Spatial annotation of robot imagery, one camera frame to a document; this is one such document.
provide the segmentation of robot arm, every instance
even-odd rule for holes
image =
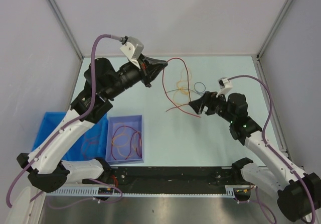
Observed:
[[[267,143],[264,142],[262,128],[248,115],[245,96],[232,93],[226,100],[224,94],[232,88],[232,84],[227,78],[222,78],[219,79],[219,85],[219,93],[207,91],[198,100],[189,102],[189,105],[197,114],[201,114],[204,107],[207,107],[206,115],[217,114],[228,121],[233,139],[256,154],[272,173],[262,170],[253,161],[245,158],[237,161],[242,178],[257,185],[270,196],[278,198],[280,210],[290,221],[296,221],[311,213],[311,205],[301,181],[311,194],[315,209],[319,209],[320,178],[315,173],[307,174],[296,166],[270,144],[268,139]]]
[[[17,157],[22,168],[32,162],[27,171],[28,179],[33,186],[45,192],[52,192],[66,182],[90,178],[102,179],[104,176],[109,176],[110,167],[102,158],[76,162],[62,161],[61,158],[79,137],[99,122],[113,107],[110,101],[139,81],[146,87],[151,87],[150,83],[168,64],[166,61],[142,55],[143,44],[136,38],[121,38],[121,42],[123,44],[121,51],[129,62],[122,65],[118,71],[114,70],[108,59],[95,59],[95,104],[90,114],[84,118],[80,117],[88,111],[92,102],[91,66],[84,73],[86,78],[84,90],[71,103],[70,109],[56,129],[33,152],[21,153]],[[78,117],[80,119],[73,121],[67,128],[62,127]]]

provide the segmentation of plastic box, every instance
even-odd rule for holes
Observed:
[[[65,112],[47,112],[40,125],[32,150],[39,147],[66,115]],[[107,114],[82,135],[62,158],[68,161],[91,160],[106,156]]]
[[[142,115],[110,117],[108,123],[106,161],[109,164],[143,162]],[[141,134],[141,145],[139,144],[139,134],[135,134],[135,131]]]

